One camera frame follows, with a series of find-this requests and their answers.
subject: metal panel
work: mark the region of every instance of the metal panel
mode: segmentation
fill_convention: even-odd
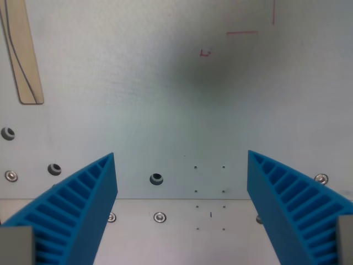
[[[46,102],[19,104],[1,36],[1,198],[114,152],[118,198],[248,199],[249,149],[353,198],[351,0],[277,1],[274,25],[262,0],[26,4]]]
[[[0,218],[27,202],[0,200]],[[112,211],[95,265],[279,265],[251,201],[117,200]],[[153,220],[158,211],[166,222]]]

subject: red handwritten mark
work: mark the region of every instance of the red handwritten mark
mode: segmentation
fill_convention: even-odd
[[[201,57],[201,56],[208,57],[209,55],[211,55],[211,52],[210,52],[210,51],[208,51],[207,54],[204,54],[203,49],[201,49],[200,57]]]
[[[275,20],[276,20],[276,0],[274,0],[274,7],[272,10],[272,25],[275,24]]]
[[[257,30],[251,30],[251,31],[229,31],[227,32],[228,35],[236,35],[236,34],[257,34],[259,33]]]

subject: black hole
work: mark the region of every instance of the black hole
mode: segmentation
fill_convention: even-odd
[[[7,129],[7,132],[11,135],[15,135],[15,132],[11,129],[11,128],[8,128]]]
[[[153,185],[161,185],[163,183],[163,177],[162,175],[160,174],[152,174],[150,177],[149,177],[149,181],[153,184]]]
[[[161,179],[161,177],[162,177],[160,174],[153,174],[152,176],[155,179]]]
[[[50,164],[48,166],[48,172],[53,176],[59,176],[61,174],[61,167],[57,164]]]

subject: wooden board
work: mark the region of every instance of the wooden board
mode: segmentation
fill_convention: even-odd
[[[19,100],[22,104],[43,104],[25,0],[0,0],[0,13]]]

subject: blue plastic part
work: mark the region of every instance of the blue plastic part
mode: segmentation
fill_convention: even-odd
[[[337,264],[336,221],[353,214],[349,200],[253,151],[248,192],[282,265]]]
[[[32,226],[37,264],[93,264],[117,195],[113,153],[36,198],[2,226]]]

